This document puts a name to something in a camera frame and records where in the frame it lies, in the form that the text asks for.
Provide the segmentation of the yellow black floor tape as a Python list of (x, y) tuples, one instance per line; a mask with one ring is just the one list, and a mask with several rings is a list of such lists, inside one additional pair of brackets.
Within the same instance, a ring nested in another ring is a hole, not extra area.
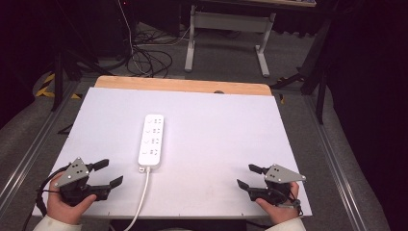
[(36, 97), (44, 96), (44, 97), (54, 97), (55, 92), (50, 91), (51, 83), (55, 79), (55, 74), (50, 73), (45, 80), (43, 81), (42, 85), (40, 86), (39, 90), (36, 93)]

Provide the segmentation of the wooden desk top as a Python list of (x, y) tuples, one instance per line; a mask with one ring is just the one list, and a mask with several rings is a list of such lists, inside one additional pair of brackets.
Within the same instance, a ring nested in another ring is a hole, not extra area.
[(282, 6), (315, 7), (316, 0), (214, 0), (229, 3), (276, 4)]

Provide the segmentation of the dark curtain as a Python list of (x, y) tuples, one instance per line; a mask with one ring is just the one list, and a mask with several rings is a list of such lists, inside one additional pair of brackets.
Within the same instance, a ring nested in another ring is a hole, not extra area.
[(408, 231), (408, 0), (363, 0), (333, 22), (328, 86), (391, 231)]
[(34, 101), (34, 85), (53, 61), (38, 3), (0, 0), (0, 129)]

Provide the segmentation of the person's right hand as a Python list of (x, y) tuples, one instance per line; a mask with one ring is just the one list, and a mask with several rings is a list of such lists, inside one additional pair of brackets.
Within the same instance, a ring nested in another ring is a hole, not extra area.
[(273, 225), (299, 217), (299, 210), (297, 208), (276, 207), (269, 204), (263, 198), (257, 198), (255, 202), (268, 214)]

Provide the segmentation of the white table mat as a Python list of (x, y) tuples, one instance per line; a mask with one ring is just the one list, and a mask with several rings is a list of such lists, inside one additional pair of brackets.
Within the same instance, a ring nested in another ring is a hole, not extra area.
[[(140, 141), (153, 114), (165, 118), (162, 156), (145, 174)], [(91, 88), (54, 167), (77, 157), (110, 161), (90, 175), (92, 185), (123, 177), (88, 209), (95, 218), (260, 218), (237, 183), (264, 186), (248, 165), (297, 169), (275, 99), (260, 95)]]

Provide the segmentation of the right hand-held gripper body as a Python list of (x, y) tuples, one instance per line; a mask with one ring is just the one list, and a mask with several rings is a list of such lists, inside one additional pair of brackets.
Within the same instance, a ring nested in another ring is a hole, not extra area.
[(285, 167), (273, 164), (264, 175), (266, 186), (261, 188), (251, 188), (248, 193), (249, 198), (255, 201), (263, 198), (274, 206), (299, 206), (300, 200), (292, 193), (291, 182), (305, 181), (306, 177)]

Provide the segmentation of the black metal stand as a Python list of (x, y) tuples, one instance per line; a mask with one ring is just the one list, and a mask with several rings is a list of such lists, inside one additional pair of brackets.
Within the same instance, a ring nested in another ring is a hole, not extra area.
[(331, 26), (331, 19), (325, 19), (320, 27), (315, 40), (298, 72), (276, 84), (270, 86), (272, 90), (279, 90), (283, 87), (303, 79), (300, 91), (303, 95), (311, 95), (315, 88), (319, 88), (317, 106), (315, 114), (320, 124), (323, 123), (322, 112), (326, 89), (326, 75), (322, 60), (322, 49), (326, 41), (327, 34)]

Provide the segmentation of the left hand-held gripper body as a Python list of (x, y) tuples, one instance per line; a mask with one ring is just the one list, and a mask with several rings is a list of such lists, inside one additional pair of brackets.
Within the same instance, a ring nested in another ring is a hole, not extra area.
[(96, 201), (106, 200), (111, 191), (109, 185), (91, 186), (88, 184), (89, 174), (87, 165), (78, 157), (68, 165), (64, 174), (55, 183), (60, 190), (63, 202), (76, 206), (91, 194), (96, 195)]

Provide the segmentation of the person's left hand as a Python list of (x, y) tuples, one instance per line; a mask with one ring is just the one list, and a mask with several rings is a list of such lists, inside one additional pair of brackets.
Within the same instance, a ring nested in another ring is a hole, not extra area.
[(47, 199), (47, 216), (69, 225), (77, 225), (82, 214), (91, 206), (95, 199), (96, 195), (91, 194), (76, 206), (70, 206), (62, 201), (59, 189), (51, 189)]

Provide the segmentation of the white power strip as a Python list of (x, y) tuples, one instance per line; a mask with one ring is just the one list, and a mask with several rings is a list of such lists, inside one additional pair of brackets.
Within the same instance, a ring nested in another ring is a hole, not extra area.
[(161, 162), (165, 118), (147, 115), (144, 119), (138, 164), (140, 172), (157, 168)]

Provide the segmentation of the white metal desk frame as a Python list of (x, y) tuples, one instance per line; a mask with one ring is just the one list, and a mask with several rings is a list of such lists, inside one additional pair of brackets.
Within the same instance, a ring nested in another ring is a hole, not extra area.
[(225, 13), (204, 13), (197, 10), (196, 5), (190, 10), (190, 37), (185, 61), (185, 71), (191, 72), (194, 59), (194, 31), (199, 29), (230, 30), (239, 32), (262, 33), (262, 42), (254, 47), (262, 75), (267, 78), (270, 73), (265, 57), (265, 49), (274, 24), (276, 14), (268, 17), (236, 15)]

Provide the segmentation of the grey metal floor rail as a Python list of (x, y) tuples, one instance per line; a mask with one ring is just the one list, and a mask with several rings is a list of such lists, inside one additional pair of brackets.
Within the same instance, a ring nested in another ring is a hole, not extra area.
[(362, 219), (362, 215), (357, 206), (354, 193), (344, 174), (343, 168), (338, 162), (338, 158), (331, 145), (325, 127), (323, 124), (319, 123), (318, 117), (316, 116), (316, 107), (314, 105), (313, 98), (311, 96), (305, 96), (304, 101), (309, 113), (313, 118), (315, 127), (318, 130), (319, 138), (323, 145), (323, 152), (326, 162), (335, 181), (337, 190), (339, 192), (342, 203), (344, 204), (344, 208), (352, 225), (353, 231), (367, 231), (367, 226)]
[(36, 97), (0, 129), (0, 215), (12, 203), (78, 85), (78, 81), (64, 84), (63, 100), (56, 110), (52, 110), (54, 98)]

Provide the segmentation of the black tripod stand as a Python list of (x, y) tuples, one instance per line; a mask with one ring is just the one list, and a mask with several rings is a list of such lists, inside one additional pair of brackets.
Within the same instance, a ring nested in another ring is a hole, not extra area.
[(82, 77), (78, 63), (84, 64), (93, 72), (101, 75), (111, 75), (111, 72), (85, 58), (69, 45), (57, 3), (55, 0), (45, 0), (45, 2), (51, 4), (51, 8), (47, 10), (45, 16), (47, 17), (49, 31), (51, 32), (51, 43), (54, 52), (55, 98), (52, 112), (56, 112), (64, 101), (64, 74), (66, 74), (70, 81), (79, 81)]

